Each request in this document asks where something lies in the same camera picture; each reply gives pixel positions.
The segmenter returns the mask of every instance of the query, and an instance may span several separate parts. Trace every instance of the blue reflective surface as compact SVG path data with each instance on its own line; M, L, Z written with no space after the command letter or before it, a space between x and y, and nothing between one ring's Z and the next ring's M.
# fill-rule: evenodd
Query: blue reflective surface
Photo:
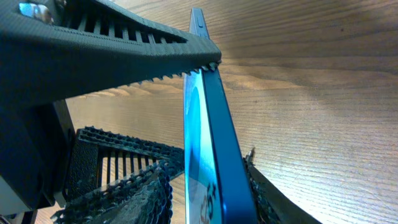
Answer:
M221 223L221 203L202 73L184 78L186 223Z

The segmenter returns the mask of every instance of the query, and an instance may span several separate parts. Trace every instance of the blue smartphone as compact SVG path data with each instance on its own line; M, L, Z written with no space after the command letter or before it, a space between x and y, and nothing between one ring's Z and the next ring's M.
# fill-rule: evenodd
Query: blue smartphone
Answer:
M201 9L190 32L209 38ZM257 223L218 70L191 72L183 87L186 223Z

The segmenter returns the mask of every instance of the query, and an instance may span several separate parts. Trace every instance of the wooden surface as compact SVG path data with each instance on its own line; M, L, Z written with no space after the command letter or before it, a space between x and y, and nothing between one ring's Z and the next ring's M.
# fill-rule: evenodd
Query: wooden surface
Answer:
M255 147L257 168L323 223L398 223L398 1L116 3L181 30L203 8L242 153ZM75 128L183 147L180 78L68 106ZM183 183L172 223L185 220Z

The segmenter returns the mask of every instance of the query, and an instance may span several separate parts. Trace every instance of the brown wood plank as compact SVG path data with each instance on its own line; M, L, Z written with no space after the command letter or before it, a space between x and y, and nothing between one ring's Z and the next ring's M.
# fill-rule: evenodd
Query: brown wood plank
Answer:
M398 1L116 3L181 30L203 8L242 153L255 147L257 168L323 223L396 223ZM76 128L183 147L181 78L67 102ZM183 178L173 186L184 223Z

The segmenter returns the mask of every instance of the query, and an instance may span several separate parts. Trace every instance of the wood grain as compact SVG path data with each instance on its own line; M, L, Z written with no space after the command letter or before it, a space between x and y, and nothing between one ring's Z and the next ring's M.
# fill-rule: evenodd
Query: wood grain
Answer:
M181 30L201 7L242 153L256 147L257 168L323 223L398 222L398 1L116 3ZM180 78L68 106L76 128L183 147ZM173 187L173 223L184 223L183 177Z

